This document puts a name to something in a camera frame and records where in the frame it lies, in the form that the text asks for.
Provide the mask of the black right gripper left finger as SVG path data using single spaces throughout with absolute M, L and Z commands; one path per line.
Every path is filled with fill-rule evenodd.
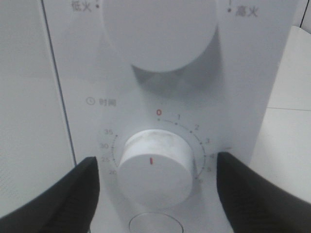
M 100 194 L 98 162 L 87 157 L 48 190 L 1 217 L 2 233 L 87 233 Z

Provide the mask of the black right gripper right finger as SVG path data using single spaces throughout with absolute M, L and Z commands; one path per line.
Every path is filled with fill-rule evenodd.
M 217 192 L 235 233 L 309 233 L 310 203 L 254 172 L 229 152 L 217 156 Z

